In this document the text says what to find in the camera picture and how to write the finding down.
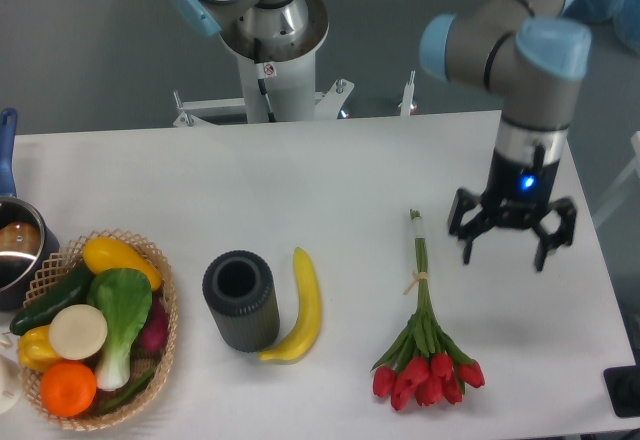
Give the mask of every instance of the gray floor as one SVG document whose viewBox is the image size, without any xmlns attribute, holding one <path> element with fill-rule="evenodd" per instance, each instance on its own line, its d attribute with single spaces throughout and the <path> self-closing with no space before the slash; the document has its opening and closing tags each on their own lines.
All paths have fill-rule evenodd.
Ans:
<svg viewBox="0 0 640 440">
<path fill-rule="evenodd" d="M 428 21 L 482 0 L 324 1 L 331 28 L 318 53 L 318 89 L 341 76 L 355 82 L 353 115 L 393 115 L 413 69 L 421 113 L 500 108 L 499 99 L 440 83 L 418 65 Z M 0 106 L 19 110 L 21 134 L 169 128 L 174 89 L 184 101 L 241 96 L 233 58 L 218 40 L 188 30 L 168 0 L 0 0 L 0 25 Z M 610 26 L 592 30 L 590 74 L 569 136 L 591 206 L 632 158 L 629 139 L 640 130 L 640 56 Z M 639 206 L 635 182 L 599 231 L 625 314 L 640 311 Z"/>
</svg>

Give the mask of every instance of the orange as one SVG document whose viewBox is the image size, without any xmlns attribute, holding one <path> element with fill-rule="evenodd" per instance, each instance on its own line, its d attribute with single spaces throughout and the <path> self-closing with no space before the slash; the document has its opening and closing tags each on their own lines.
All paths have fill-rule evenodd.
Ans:
<svg viewBox="0 0 640 440">
<path fill-rule="evenodd" d="M 88 409 L 96 396 L 96 376 L 82 363 L 61 362 L 40 380 L 42 404 L 52 415 L 73 417 Z"/>
</svg>

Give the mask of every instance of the green leaf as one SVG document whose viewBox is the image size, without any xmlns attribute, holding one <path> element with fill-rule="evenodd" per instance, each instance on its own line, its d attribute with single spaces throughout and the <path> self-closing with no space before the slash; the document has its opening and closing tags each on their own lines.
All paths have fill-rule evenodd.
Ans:
<svg viewBox="0 0 640 440">
<path fill-rule="evenodd" d="M 409 335 L 402 346 L 402 350 L 400 350 L 400 355 L 398 355 L 398 360 L 396 361 L 396 372 L 400 373 L 405 369 L 407 364 L 413 358 L 413 350 L 416 348 L 416 341 L 413 335 Z"/>
<path fill-rule="evenodd" d="M 418 350 L 420 350 L 426 357 L 433 352 L 429 350 L 429 346 L 427 345 L 427 341 L 425 340 L 424 329 L 422 328 L 422 322 L 417 321 L 415 326 L 413 327 L 413 336 L 416 341 L 416 346 Z"/>
<path fill-rule="evenodd" d="M 455 377 L 456 377 L 456 381 L 458 382 L 458 386 L 460 387 L 460 391 L 464 395 L 466 393 L 465 392 L 466 386 L 465 386 L 465 383 L 460 378 L 458 378 L 458 369 L 457 368 L 456 368 Z"/>
<path fill-rule="evenodd" d="M 414 317 L 415 317 L 415 314 L 411 315 L 411 318 L 409 318 L 409 321 L 407 322 L 406 327 L 404 327 L 404 330 L 400 332 L 396 340 L 391 344 L 389 349 L 382 355 L 382 357 L 380 357 L 380 359 L 373 364 L 373 367 L 371 367 L 371 370 L 375 370 L 380 365 L 384 365 L 385 363 L 391 361 L 396 356 L 396 354 L 402 348 L 402 345 L 405 339 L 409 336 L 409 333 L 411 332 L 412 322 Z"/>
<path fill-rule="evenodd" d="M 440 333 L 442 334 L 442 339 L 444 340 L 444 345 L 447 350 L 449 356 L 453 359 L 455 363 L 461 365 L 473 365 L 473 359 L 467 356 L 460 347 L 458 347 L 451 337 L 447 335 L 442 329 L 440 329 Z"/>
<path fill-rule="evenodd" d="M 434 318 L 431 319 L 431 327 L 433 332 L 433 343 L 436 347 L 436 353 L 442 353 L 443 347 L 440 344 L 440 339 L 438 338 L 438 324 L 436 323 Z"/>
<path fill-rule="evenodd" d="M 433 328 L 431 328 L 431 321 L 427 315 L 422 317 L 422 327 L 424 329 L 425 337 L 427 339 L 427 347 L 429 348 L 430 353 L 436 353 L 436 344 L 434 341 L 434 332 Z"/>
</svg>

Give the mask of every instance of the banana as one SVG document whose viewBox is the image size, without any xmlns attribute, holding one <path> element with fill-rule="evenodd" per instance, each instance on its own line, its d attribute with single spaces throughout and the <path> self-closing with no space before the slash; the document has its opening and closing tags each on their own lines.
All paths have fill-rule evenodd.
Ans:
<svg viewBox="0 0 640 440">
<path fill-rule="evenodd" d="M 258 352 L 258 358 L 262 361 L 297 360 L 313 346 L 320 333 L 322 301 L 318 280 L 311 257 L 301 248 L 296 248 L 293 252 L 293 270 L 300 301 L 298 319 L 293 329 L 280 343 L 273 348 Z"/>
</svg>

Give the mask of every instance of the cable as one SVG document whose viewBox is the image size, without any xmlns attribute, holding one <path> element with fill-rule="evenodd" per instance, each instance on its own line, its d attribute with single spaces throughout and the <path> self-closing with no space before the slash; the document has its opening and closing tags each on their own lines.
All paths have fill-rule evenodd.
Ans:
<svg viewBox="0 0 640 440">
<path fill-rule="evenodd" d="M 259 38 L 253 39 L 253 61 L 257 65 L 260 63 L 260 47 L 262 46 L 262 42 Z M 271 101 L 269 100 L 269 95 L 267 95 L 267 85 L 264 81 L 264 78 L 258 79 L 258 88 L 260 89 L 260 93 L 264 97 L 267 103 L 267 117 L 269 118 L 269 123 L 276 123 L 276 116 L 273 113 L 273 109 L 271 108 Z"/>
</svg>

